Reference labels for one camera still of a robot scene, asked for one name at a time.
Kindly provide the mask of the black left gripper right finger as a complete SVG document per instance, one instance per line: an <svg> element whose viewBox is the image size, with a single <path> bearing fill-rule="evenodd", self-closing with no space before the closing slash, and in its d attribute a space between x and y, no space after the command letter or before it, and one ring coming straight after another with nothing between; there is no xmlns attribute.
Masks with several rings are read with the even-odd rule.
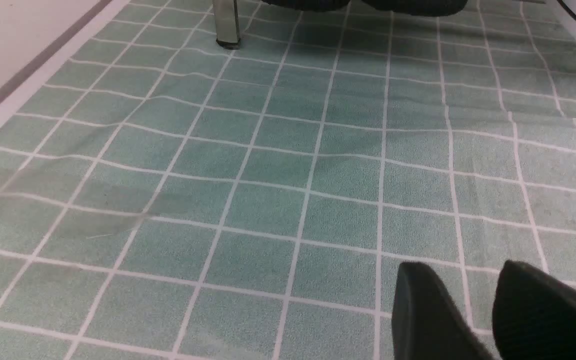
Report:
<svg viewBox="0 0 576 360"><path fill-rule="evenodd" d="M576 360L576 290L531 264L506 260L492 328L503 360Z"/></svg>

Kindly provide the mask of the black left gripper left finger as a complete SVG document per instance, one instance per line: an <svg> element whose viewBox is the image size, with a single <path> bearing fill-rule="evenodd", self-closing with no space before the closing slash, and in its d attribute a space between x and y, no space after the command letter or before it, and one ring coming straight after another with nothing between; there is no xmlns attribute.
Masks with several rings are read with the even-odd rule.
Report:
<svg viewBox="0 0 576 360"><path fill-rule="evenodd" d="M429 265L398 265L391 338L396 360L492 360Z"/></svg>

